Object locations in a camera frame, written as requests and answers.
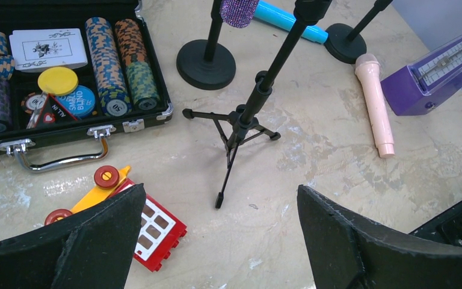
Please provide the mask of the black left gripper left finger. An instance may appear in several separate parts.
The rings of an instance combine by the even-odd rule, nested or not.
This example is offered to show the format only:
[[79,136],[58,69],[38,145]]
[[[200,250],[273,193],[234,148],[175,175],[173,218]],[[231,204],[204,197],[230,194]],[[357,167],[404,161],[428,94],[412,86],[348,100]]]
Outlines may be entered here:
[[124,288],[146,202],[142,184],[0,241],[0,288]]

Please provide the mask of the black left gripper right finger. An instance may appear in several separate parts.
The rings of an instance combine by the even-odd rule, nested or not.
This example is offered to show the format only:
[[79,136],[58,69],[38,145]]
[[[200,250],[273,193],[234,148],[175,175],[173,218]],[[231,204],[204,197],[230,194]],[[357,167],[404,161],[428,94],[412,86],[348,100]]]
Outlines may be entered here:
[[462,247],[397,231],[305,185],[297,208],[317,288],[462,288]]

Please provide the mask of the black tripod mic stand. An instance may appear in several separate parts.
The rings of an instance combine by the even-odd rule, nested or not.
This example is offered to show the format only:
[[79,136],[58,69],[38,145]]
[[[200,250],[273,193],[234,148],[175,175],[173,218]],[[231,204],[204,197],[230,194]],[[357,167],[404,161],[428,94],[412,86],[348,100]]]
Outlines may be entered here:
[[256,117],[273,92],[273,85],[286,60],[294,50],[303,32],[308,26],[316,25],[324,18],[331,1],[295,1],[295,22],[280,47],[268,70],[262,70],[255,77],[255,86],[246,104],[238,105],[229,114],[204,113],[185,108],[182,114],[187,119],[211,119],[220,134],[226,148],[227,172],[223,186],[217,194],[215,208],[220,209],[224,201],[224,191],[240,145],[262,135],[278,140],[281,135],[259,124]]

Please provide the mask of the purple glitter microphone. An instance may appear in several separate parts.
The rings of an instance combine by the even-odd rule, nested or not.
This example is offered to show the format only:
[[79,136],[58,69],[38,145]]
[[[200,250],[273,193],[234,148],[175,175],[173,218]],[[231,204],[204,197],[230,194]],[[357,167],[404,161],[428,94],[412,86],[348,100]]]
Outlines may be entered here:
[[223,0],[220,16],[229,26],[245,28],[250,24],[258,4],[259,0]]

